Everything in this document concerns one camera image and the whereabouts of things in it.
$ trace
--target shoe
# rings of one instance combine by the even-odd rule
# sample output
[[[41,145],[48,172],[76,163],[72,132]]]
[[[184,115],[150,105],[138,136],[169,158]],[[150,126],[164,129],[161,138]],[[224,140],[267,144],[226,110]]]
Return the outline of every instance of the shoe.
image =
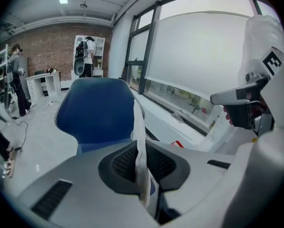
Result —
[[[9,157],[8,161],[4,164],[6,174],[11,178],[14,174],[15,160]]]
[[[20,114],[20,118],[24,117],[26,114],[27,114],[27,112],[26,112],[24,115],[21,115],[21,114]]]
[[[27,110],[31,109],[31,108],[32,108],[33,106],[35,106],[35,105],[36,105],[35,102],[32,101],[32,102],[30,103],[29,108],[28,108]]]

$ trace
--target speaker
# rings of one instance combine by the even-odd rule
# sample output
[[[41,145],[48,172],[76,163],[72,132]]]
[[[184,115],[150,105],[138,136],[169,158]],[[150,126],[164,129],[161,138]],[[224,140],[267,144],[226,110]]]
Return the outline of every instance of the speaker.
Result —
[[[74,61],[73,70],[77,76],[81,76],[84,72],[85,62],[84,58],[76,58]]]

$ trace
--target white panel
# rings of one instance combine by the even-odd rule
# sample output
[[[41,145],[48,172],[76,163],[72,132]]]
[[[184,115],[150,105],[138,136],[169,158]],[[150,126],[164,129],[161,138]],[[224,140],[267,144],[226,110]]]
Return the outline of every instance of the white panel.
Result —
[[[144,60],[144,54],[147,44],[149,30],[134,36],[131,40],[131,47],[129,53],[129,61],[134,61],[136,58],[138,61]]]
[[[249,0],[176,0],[162,6],[160,19],[174,15],[202,12],[223,11],[253,16]]]
[[[278,21],[280,21],[276,11],[273,8],[271,8],[270,6],[268,6],[265,3],[260,2],[260,1],[257,1],[257,3],[260,7],[262,15],[270,15],[274,19],[277,19]]]
[[[147,79],[209,100],[238,86],[247,18],[190,13],[160,20]]]

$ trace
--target red object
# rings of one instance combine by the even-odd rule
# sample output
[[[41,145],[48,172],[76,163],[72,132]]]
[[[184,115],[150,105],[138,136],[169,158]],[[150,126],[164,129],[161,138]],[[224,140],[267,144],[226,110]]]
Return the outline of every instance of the red object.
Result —
[[[180,143],[180,141],[176,140],[174,142],[171,143],[171,145],[173,146],[178,146],[178,147],[181,147],[181,148],[184,148],[184,146]]]

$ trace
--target backpack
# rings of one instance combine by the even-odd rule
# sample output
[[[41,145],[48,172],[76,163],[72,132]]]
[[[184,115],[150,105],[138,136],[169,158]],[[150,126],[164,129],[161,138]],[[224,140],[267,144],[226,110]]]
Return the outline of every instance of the backpack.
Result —
[[[5,84],[7,84],[7,85],[9,85],[10,83],[13,82],[14,77],[13,77],[13,72],[12,72],[12,69],[11,69],[11,62],[17,57],[18,57],[18,55],[12,55],[7,62],[6,74],[5,74],[6,79],[7,79]]]

